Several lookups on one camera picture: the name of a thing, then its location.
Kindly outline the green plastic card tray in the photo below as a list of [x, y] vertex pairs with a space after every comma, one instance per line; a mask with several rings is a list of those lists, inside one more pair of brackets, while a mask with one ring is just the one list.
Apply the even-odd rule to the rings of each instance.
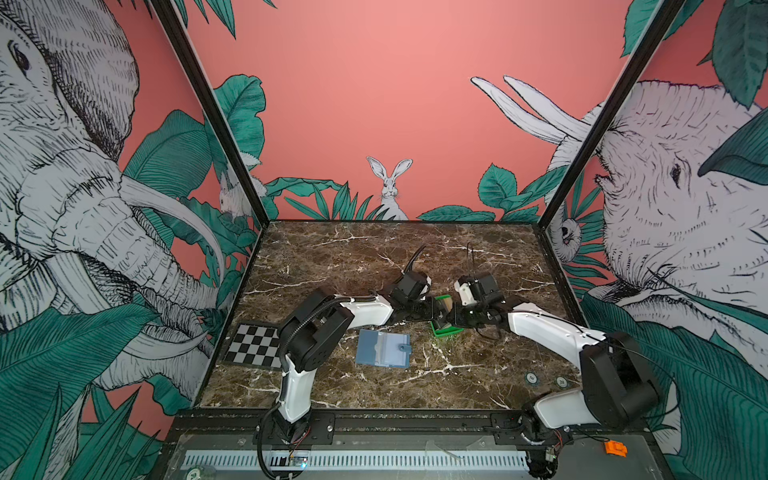
[[448, 294], [439, 295], [439, 296], [430, 298], [430, 300], [432, 301], [432, 318], [430, 320], [430, 324], [433, 331], [433, 335], [436, 338], [444, 338], [444, 337], [462, 333], [464, 331], [463, 328], [459, 328], [452, 323], [451, 313], [449, 314], [447, 319], [439, 317], [439, 310], [437, 308], [435, 299], [439, 297], [446, 297], [446, 296], [450, 296], [452, 298], [452, 296]]

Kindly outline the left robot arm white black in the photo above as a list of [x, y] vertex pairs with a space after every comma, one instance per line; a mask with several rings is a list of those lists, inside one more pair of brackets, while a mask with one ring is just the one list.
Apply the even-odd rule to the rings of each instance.
[[311, 392], [316, 370], [351, 329], [380, 327], [431, 309], [431, 279], [407, 270], [379, 292], [349, 296], [321, 286], [279, 328], [280, 393], [271, 414], [276, 435], [297, 443], [310, 429]]

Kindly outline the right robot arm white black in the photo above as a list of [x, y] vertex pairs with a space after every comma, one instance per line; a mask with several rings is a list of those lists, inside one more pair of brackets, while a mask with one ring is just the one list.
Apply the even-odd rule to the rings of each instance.
[[659, 382], [629, 334], [582, 327], [522, 297], [505, 297], [490, 274], [462, 276], [454, 289], [461, 301], [449, 314], [455, 326], [495, 326], [527, 338], [580, 374], [579, 387], [545, 394], [523, 408], [519, 424], [526, 442], [541, 445], [564, 427], [622, 430], [659, 405]]

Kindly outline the blue leather card holder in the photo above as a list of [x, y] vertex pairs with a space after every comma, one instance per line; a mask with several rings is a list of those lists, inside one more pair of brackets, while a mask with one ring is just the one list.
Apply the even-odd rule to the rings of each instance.
[[361, 330], [355, 362], [385, 368], [410, 367], [412, 347], [409, 334]]

